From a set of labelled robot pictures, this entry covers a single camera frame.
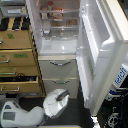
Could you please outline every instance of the drawer unit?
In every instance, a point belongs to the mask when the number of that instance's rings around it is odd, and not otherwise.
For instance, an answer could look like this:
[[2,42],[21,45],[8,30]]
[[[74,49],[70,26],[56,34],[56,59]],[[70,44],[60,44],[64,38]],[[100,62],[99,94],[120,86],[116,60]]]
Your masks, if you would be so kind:
[[76,60],[39,60],[44,78],[78,78]]
[[0,67],[29,65],[35,65],[32,49],[0,51]]
[[79,80],[78,79],[44,79],[46,94],[55,89],[67,89],[70,98],[77,98]]
[[0,49],[31,48],[28,30],[0,32],[0,42]]
[[40,92],[38,77],[36,77],[36,79],[34,80],[24,81],[24,82],[23,81],[0,82],[0,93],[26,93],[26,92]]
[[26,67],[0,67],[0,77],[14,77],[14,76],[36,76],[38,70],[36,66]]

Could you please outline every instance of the refrigerator shelf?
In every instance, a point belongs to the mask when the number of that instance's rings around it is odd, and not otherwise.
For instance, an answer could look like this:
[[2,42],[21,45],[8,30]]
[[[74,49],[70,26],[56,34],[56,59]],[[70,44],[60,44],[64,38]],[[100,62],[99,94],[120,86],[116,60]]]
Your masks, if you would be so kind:
[[79,12],[79,9],[65,9],[65,10],[40,10],[39,13],[75,13]]
[[[78,20],[79,19],[79,17],[63,17],[63,20],[70,20],[70,19],[74,19],[74,20]],[[53,16],[50,16],[50,17],[48,17],[48,19],[42,19],[42,21],[54,21],[54,17]]]
[[67,30],[67,29],[70,29],[70,30],[76,30],[76,29],[78,29],[79,28],[79,26],[78,25],[76,25],[76,26],[68,26],[68,27],[64,27],[64,26],[62,26],[62,27],[42,27],[42,29],[56,29],[56,30]]

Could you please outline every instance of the floor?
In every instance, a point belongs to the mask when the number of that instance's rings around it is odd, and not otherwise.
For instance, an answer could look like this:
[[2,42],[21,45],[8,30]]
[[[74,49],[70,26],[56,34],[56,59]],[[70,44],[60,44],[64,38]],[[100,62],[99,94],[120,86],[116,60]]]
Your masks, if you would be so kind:
[[[30,111],[35,106],[43,107],[43,100],[43,98],[22,98],[19,103],[23,109]],[[90,112],[84,108],[82,92],[79,90],[77,99],[69,99],[67,108],[59,118],[49,119],[45,125],[78,125],[82,128],[93,128]]]

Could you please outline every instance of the refrigerator drawer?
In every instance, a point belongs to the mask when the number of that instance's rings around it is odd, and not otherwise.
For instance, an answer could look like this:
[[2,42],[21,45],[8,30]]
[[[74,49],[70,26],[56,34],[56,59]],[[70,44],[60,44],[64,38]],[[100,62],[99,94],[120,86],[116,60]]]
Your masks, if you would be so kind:
[[39,60],[43,78],[78,78],[76,60]]
[[36,75],[38,75],[38,70],[36,66],[0,67],[0,77],[36,76]]
[[0,93],[27,93],[40,92],[38,77],[29,78],[28,81],[16,80],[16,77],[6,77],[0,79]]
[[31,49],[26,50],[1,50],[1,66],[29,66],[35,65]]
[[78,79],[51,79],[43,80],[46,94],[55,89],[67,89],[70,98],[77,98],[79,80]]

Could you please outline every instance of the refrigerator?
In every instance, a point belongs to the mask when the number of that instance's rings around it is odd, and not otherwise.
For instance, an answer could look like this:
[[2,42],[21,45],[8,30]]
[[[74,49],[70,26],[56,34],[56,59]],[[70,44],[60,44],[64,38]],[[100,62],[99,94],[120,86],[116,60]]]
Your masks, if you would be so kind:
[[117,0],[48,2],[26,0],[38,56],[75,56],[84,106],[95,116],[125,61],[128,20]]

